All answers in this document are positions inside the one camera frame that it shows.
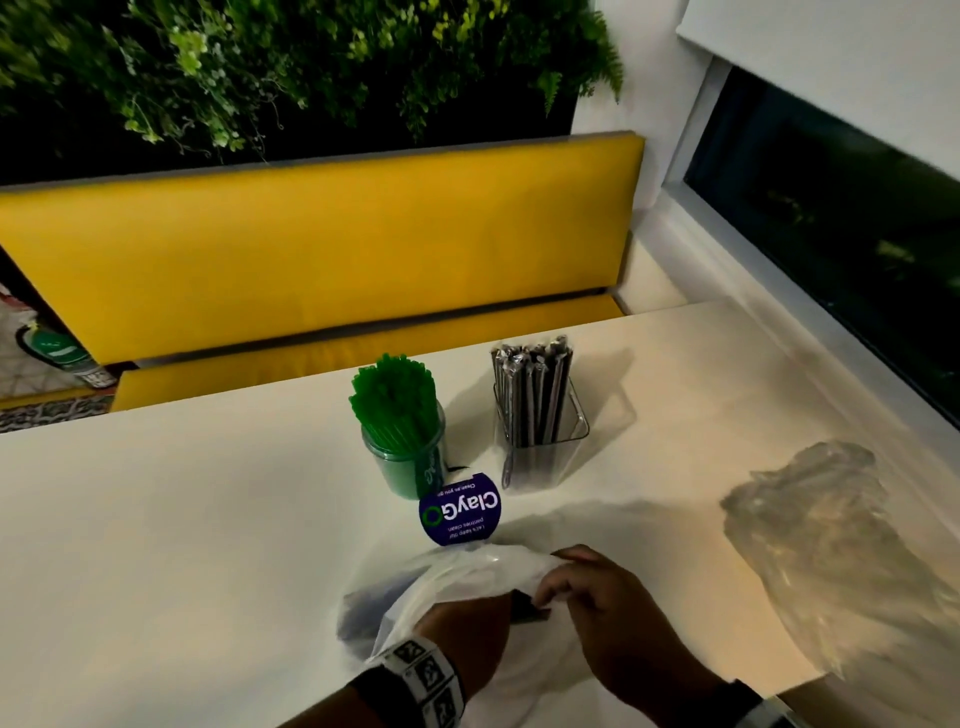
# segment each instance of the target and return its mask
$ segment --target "plastic bag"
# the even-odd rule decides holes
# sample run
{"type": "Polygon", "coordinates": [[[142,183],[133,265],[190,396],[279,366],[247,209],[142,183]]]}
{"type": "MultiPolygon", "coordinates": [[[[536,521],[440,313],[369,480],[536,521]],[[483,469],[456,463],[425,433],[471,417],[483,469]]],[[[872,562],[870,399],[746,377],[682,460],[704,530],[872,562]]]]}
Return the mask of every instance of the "plastic bag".
{"type": "Polygon", "coordinates": [[[724,531],[808,660],[886,705],[960,724],[960,595],[889,522],[874,455],[819,443],[723,500],[724,531]]]}
{"type": "MultiPolygon", "coordinates": [[[[449,546],[414,559],[396,576],[344,597],[337,636],[360,659],[369,659],[410,635],[434,605],[508,594],[533,596],[543,577],[562,563],[525,546],[449,546]]],[[[546,621],[511,626],[500,666],[469,702],[467,728],[515,728],[540,697],[588,677],[566,609],[546,621]]]]}

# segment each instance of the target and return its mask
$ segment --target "table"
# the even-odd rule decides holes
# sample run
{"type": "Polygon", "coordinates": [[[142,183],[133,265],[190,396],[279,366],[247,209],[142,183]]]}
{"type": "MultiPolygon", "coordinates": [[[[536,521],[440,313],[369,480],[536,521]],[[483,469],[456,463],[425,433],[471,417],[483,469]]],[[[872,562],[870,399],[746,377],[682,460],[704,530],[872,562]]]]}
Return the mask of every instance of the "table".
{"type": "MultiPolygon", "coordinates": [[[[732,302],[567,333],[593,431],[561,486],[504,497],[498,535],[606,550],[724,676],[817,676],[717,501],[848,424],[732,302]]],[[[496,473],[489,346],[419,358],[449,459],[496,473]]],[[[352,376],[0,437],[0,724],[273,728],[349,679],[344,590],[432,547],[364,451],[352,376]]]]}

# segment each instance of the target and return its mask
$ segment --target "yellow cushion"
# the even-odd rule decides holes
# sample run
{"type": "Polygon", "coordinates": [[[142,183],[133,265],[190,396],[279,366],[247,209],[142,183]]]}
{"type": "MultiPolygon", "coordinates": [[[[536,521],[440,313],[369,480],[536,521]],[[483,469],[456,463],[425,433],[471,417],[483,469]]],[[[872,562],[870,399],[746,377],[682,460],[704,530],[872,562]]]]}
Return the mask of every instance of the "yellow cushion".
{"type": "Polygon", "coordinates": [[[541,303],[313,344],[243,352],[125,372],[112,411],[372,364],[622,316],[611,296],[541,303]]]}
{"type": "Polygon", "coordinates": [[[633,133],[0,194],[102,363],[616,284],[633,133]]]}

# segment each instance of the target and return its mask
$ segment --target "label on jar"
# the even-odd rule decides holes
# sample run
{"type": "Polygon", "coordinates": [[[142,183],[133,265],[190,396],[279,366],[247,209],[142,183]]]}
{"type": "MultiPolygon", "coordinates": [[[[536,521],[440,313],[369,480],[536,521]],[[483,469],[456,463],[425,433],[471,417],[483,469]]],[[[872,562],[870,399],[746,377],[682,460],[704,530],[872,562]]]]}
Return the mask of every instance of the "label on jar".
{"type": "Polygon", "coordinates": [[[483,541],[500,523],[500,494],[483,473],[475,473],[420,501],[420,525],[440,546],[483,541]]]}

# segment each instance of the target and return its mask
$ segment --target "white wall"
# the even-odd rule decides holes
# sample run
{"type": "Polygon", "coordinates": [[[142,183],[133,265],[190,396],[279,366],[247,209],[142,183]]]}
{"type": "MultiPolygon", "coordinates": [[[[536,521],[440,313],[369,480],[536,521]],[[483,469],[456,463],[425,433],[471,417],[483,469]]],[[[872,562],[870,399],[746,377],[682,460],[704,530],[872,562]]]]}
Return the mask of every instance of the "white wall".
{"type": "Polygon", "coordinates": [[[634,207],[657,198],[710,54],[677,37],[686,0],[596,0],[626,66],[620,103],[604,86],[580,99],[574,133],[632,130],[646,137],[634,207]]]}
{"type": "Polygon", "coordinates": [[[960,180],[958,0],[690,0],[680,34],[960,180]]]}

